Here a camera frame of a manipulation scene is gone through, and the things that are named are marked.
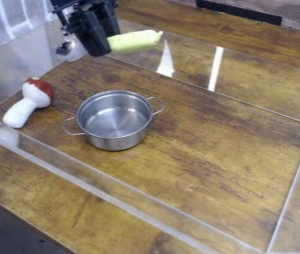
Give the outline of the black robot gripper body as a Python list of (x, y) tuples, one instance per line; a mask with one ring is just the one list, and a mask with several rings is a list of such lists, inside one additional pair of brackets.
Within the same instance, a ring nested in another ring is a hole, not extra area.
[(54, 11), (58, 15), (62, 25), (69, 24), (65, 11), (71, 8), (74, 11), (89, 10), (90, 8), (97, 9), (106, 5), (111, 9), (117, 7), (117, 0), (50, 0)]

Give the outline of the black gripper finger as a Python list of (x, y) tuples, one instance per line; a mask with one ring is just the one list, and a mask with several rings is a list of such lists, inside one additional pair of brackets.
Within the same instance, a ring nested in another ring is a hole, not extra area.
[(95, 8), (95, 16), (102, 25), (107, 37), (121, 34), (114, 6), (111, 3), (101, 3)]
[(107, 55), (111, 49), (95, 14), (89, 11), (77, 12), (71, 21), (75, 25), (75, 35), (89, 54), (94, 57)]

